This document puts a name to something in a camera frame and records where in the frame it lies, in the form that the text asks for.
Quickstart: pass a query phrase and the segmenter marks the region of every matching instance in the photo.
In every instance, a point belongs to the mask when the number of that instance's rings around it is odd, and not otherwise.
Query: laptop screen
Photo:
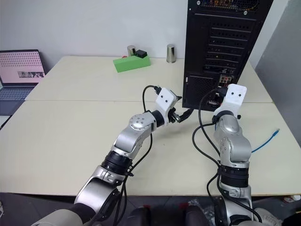
[[[45,76],[38,50],[0,51],[3,85],[36,85]]]

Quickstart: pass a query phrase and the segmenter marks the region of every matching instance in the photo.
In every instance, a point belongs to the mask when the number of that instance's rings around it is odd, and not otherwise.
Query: computer tower
[[[273,0],[188,0],[183,101],[198,109],[219,86],[237,83]],[[202,109],[214,111],[214,92]]]

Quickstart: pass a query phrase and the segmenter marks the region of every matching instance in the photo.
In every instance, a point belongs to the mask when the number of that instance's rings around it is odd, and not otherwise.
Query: small black box
[[[145,58],[147,56],[147,52],[139,49],[135,52],[135,56],[140,58]]]

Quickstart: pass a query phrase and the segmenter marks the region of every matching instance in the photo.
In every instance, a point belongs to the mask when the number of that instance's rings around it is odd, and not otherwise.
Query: silver cylinder
[[[128,56],[131,57],[135,54],[136,52],[136,47],[135,46],[128,46],[127,47],[127,53],[128,53]]]
[[[167,45],[167,57],[166,61],[168,63],[174,63],[176,61],[176,55],[175,55],[175,47],[173,44]]]

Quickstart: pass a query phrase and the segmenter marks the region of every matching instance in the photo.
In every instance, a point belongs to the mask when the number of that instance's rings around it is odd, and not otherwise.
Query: laptop
[[[44,77],[37,49],[0,51],[0,115],[13,115]]]

